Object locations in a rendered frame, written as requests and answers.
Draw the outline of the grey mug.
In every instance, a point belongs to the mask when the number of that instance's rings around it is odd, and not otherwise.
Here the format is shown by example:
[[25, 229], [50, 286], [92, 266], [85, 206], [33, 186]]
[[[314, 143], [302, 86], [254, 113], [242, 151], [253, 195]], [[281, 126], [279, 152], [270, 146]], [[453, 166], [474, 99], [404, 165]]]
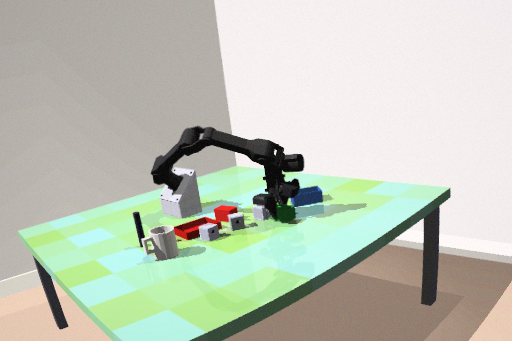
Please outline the grey mug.
[[[147, 242], [151, 242], [152, 249], [148, 249]], [[149, 237], [142, 238], [144, 253], [154, 253], [158, 260], [173, 259], [179, 255], [174, 227], [164, 225], [149, 230]]]

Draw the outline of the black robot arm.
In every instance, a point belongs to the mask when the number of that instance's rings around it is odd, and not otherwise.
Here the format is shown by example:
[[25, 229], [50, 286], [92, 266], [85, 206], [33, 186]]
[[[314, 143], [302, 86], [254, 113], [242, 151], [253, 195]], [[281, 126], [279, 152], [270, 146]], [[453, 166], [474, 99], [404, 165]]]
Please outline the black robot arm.
[[[200, 139], [202, 133], [204, 135]], [[173, 165], [183, 155], [189, 156], [198, 153], [210, 145], [248, 156], [251, 161], [264, 166], [266, 175], [279, 174], [282, 170], [284, 173], [303, 172], [305, 168], [302, 154], [285, 155], [284, 148], [270, 140], [260, 138], [249, 140], [217, 131], [212, 127], [194, 126], [185, 128], [180, 141], [165, 156], [160, 155], [156, 158], [151, 170], [153, 183], [165, 184], [168, 189], [176, 191], [184, 177], [171, 171]], [[274, 155], [275, 150], [277, 150], [276, 156]], [[294, 198], [298, 189], [300, 189], [299, 179], [295, 178], [291, 182], [287, 182], [283, 177], [281, 183], [280, 181], [276, 183], [276, 197], [283, 195]]]

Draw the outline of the green gauge with short grey pin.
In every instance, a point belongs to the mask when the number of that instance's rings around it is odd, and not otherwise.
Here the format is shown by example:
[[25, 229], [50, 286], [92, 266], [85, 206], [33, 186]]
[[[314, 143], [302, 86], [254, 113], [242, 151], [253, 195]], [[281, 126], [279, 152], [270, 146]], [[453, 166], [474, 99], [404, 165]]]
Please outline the green gauge with short grey pin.
[[295, 206], [286, 205], [286, 204], [277, 204], [277, 220], [274, 220], [271, 216], [271, 219], [274, 221], [285, 221], [289, 222], [292, 219], [296, 218], [295, 215]]

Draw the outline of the red tray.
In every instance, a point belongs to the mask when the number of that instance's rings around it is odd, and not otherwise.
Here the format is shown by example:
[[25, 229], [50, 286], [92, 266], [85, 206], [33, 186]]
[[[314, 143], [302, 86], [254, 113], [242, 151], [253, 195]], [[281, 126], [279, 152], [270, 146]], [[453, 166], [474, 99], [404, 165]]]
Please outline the red tray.
[[182, 237], [183, 239], [186, 239], [186, 240], [190, 240], [192, 238], [199, 237], [200, 233], [199, 233], [198, 226], [203, 226], [206, 223], [217, 224], [218, 230], [222, 229], [221, 221], [204, 216], [204, 217], [201, 217], [200, 219], [197, 219], [197, 220], [194, 220], [191, 222], [186, 222], [184, 224], [174, 227], [175, 235]]

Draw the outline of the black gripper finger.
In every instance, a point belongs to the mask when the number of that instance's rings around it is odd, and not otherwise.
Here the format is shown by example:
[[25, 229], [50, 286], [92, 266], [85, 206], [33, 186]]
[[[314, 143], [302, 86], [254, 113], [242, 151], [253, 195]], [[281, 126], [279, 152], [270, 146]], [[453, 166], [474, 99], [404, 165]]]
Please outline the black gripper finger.
[[273, 203], [271, 204], [268, 204], [268, 205], [264, 205], [267, 210], [269, 211], [269, 213], [271, 214], [271, 216], [273, 217], [274, 220], [277, 220], [277, 203], [279, 202], [279, 200], [276, 200], [274, 201]]
[[279, 202], [278, 202], [279, 204], [286, 204], [286, 205], [288, 205], [288, 201], [289, 201], [290, 197], [289, 196], [281, 195], [280, 197], [276, 197], [276, 198], [277, 198], [277, 200], [279, 200]]

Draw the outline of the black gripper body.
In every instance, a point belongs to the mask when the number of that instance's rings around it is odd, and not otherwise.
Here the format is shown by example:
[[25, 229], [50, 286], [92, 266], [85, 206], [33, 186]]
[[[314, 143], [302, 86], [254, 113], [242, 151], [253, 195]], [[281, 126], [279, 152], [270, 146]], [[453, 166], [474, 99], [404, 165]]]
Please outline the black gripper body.
[[277, 181], [280, 181], [280, 183], [281, 183], [283, 177], [285, 178], [286, 175], [283, 174], [282, 172], [279, 174], [274, 174], [274, 175], [266, 175], [265, 174], [265, 177], [263, 177], [263, 180], [266, 180], [267, 189], [265, 189], [265, 192], [267, 192], [268, 194], [260, 193], [256, 196], [254, 196], [252, 198], [253, 204], [268, 205], [268, 204], [271, 204], [274, 201], [276, 201], [276, 199], [275, 199], [276, 183], [277, 183]]

